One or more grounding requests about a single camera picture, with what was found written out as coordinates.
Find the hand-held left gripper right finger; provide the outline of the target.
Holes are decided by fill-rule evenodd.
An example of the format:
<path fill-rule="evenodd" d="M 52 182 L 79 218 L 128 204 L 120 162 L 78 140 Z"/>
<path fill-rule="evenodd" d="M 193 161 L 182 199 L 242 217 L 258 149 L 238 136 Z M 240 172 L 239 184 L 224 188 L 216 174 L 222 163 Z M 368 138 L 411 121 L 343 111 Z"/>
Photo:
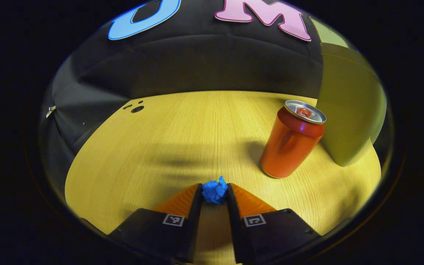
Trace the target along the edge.
<path fill-rule="evenodd" d="M 293 210 L 277 210 L 234 183 L 227 185 L 227 209 L 237 264 L 270 264 L 321 237 Z"/>

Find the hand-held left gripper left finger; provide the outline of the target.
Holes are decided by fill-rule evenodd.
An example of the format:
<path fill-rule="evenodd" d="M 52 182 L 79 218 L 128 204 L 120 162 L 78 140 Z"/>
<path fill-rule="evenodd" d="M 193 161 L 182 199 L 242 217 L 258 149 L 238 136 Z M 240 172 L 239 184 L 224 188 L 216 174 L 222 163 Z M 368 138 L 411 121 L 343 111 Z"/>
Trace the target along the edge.
<path fill-rule="evenodd" d="M 193 263 L 202 201 L 202 184 L 194 184 L 154 209 L 137 209 L 109 239 L 141 264 Z"/>

